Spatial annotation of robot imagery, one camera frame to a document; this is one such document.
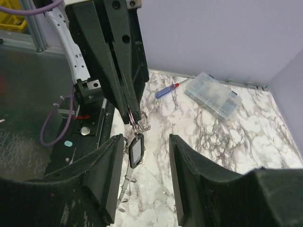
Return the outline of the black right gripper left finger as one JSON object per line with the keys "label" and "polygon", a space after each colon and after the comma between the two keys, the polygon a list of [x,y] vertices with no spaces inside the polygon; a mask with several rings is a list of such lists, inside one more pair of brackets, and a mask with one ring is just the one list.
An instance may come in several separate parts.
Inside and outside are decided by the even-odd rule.
{"label": "black right gripper left finger", "polygon": [[0,181],[3,227],[107,227],[114,223],[122,134],[42,179]]}

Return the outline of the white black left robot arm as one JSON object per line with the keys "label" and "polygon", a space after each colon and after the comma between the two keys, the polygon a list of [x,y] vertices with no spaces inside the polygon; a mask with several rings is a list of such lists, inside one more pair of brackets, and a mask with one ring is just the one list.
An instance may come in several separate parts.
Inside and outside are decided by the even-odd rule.
{"label": "white black left robot arm", "polygon": [[67,57],[74,97],[89,115],[107,99],[125,124],[137,124],[149,81],[139,0],[65,0],[45,13]]}

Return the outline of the silver metal keyring holder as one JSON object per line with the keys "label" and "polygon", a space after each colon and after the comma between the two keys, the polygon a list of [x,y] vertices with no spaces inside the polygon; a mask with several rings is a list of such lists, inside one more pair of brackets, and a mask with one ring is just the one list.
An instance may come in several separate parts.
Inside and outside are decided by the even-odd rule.
{"label": "silver metal keyring holder", "polygon": [[121,207],[121,204],[127,203],[131,192],[128,190],[130,183],[136,183],[137,180],[132,177],[134,169],[143,163],[143,157],[145,152],[144,144],[144,132],[149,131],[151,128],[148,116],[146,112],[141,112],[141,120],[132,125],[132,129],[128,135],[124,137],[124,153],[128,157],[127,170],[124,175],[124,181],[121,186],[121,191],[117,199],[116,210],[125,213],[125,209]]}

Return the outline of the key with black tag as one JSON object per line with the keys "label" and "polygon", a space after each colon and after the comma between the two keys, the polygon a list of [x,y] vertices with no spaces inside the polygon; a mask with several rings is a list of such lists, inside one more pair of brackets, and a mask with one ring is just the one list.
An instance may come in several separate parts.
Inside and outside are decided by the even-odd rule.
{"label": "key with black tag", "polygon": [[132,169],[135,169],[144,156],[144,135],[142,133],[141,125],[135,122],[130,111],[128,112],[128,115],[132,126],[132,132],[134,133],[134,138],[129,142],[128,138],[124,137],[125,149],[128,150],[129,166]]}

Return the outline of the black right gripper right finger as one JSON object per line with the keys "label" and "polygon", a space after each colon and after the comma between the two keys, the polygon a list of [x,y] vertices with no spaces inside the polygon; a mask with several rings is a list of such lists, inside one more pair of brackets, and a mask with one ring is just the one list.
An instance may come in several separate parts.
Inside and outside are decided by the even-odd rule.
{"label": "black right gripper right finger", "polygon": [[181,227],[300,227],[303,171],[257,168],[241,175],[169,137],[169,159]]}

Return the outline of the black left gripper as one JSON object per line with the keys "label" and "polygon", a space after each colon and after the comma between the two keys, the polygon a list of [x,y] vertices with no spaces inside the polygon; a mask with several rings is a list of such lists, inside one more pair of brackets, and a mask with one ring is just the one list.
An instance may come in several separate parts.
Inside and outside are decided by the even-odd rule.
{"label": "black left gripper", "polygon": [[149,81],[137,10],[141,0],[75,0],[65,3],[69,29],[92,77],[125,124],[141,119]]}

